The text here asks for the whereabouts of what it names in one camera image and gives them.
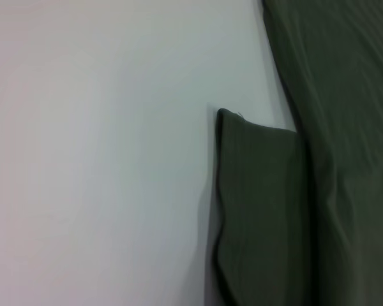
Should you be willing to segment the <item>dark green printed t-shirt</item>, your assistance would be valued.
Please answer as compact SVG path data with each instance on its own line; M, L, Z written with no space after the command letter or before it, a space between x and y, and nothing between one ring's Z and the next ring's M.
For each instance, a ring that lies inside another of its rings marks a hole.
M295 131L220 109L226 306L383 306L383 0L261 0Z

